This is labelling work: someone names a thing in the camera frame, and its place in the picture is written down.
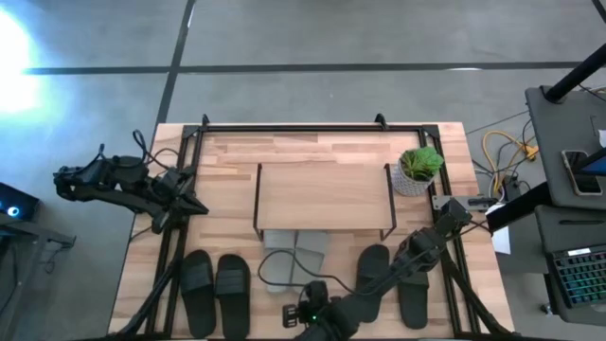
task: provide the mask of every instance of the rgb keyboard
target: rgb keyboard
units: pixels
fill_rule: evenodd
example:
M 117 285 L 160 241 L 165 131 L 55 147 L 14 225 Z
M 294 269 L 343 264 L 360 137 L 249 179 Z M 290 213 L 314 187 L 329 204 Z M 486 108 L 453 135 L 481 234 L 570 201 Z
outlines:
M 606 302 L 606 245 L 551 256 L 568 308 Z

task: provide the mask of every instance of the metal clamp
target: metal clamp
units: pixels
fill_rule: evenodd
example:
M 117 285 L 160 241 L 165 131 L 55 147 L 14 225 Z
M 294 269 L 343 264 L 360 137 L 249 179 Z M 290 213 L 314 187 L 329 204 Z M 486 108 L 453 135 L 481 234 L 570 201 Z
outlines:
M 484 196 L 451 196 L 451 195 L 434 195 L 432 203 L 434 209 L 441 209 L 451 198 L 455 198 L 468 211 L 485 212 L 490 206 L 496 204 L 498 200 L 495 198 L 487 198 Z

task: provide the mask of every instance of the potted plant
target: potted plant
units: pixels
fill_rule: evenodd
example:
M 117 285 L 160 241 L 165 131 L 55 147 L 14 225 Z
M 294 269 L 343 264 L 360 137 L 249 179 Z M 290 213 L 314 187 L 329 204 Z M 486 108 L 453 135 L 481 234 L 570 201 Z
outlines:
M 393 188 L 402 195 L 421 195 L 434 182 L 443 163 L 444 158 L 433 147 L 406 151 L 392 169 Z

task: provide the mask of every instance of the concrete floor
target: concrete floor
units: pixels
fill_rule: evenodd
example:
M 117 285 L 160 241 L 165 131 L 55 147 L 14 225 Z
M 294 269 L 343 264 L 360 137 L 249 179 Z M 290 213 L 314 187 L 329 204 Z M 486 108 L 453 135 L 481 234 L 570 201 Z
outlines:
M 45 227 L 78 235 L 52 275 L 40 272 L 15 339 L 70 340 L 107 330 L 133 214 L 60 199 L 51 173 L 150 140 L 166 74 L 19 76 L 18 67 L 168 66 L 186 0 L 0 0 L 0 181 L 43 200 Z M 589 0 L 206 0 L 190 21 L 182 65 L 580 61 L 604 43 Z M 167 122 L 462 121 L 471 131 L 526 109 L 524 90 L 566 69 L 180 75 Z M 585 85 L 606 83 L 598 72 Z M 518 135 L 522 115 L 498 124 Z M 468 136 L 487 165 L 483 129 Z M 496 139 L 490 151 L 501 144 Z M 504 159 L 514 149 L 506 150 Z M 531 186 L 541 162 L 518 169 Z M 488 178 L 478 175 L 487 191 Z M 517 332 L 598 340 L 604 328 L 545 317 L 544 286 L 505 275 Z

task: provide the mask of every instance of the black stand pole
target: black stand pole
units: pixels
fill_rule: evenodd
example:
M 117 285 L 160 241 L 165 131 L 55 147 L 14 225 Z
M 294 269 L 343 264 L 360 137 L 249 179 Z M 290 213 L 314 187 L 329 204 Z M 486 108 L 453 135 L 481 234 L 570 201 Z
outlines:
M 575 67 L 570 73 L 562 78 L 547 92 L 544 91 L 545 99 L 552 103 L 558 103 L 572 89 L 589 76 L 593 75 L 600 67 L 606 64 L 606 44 L 602 45 L 591 56 Z

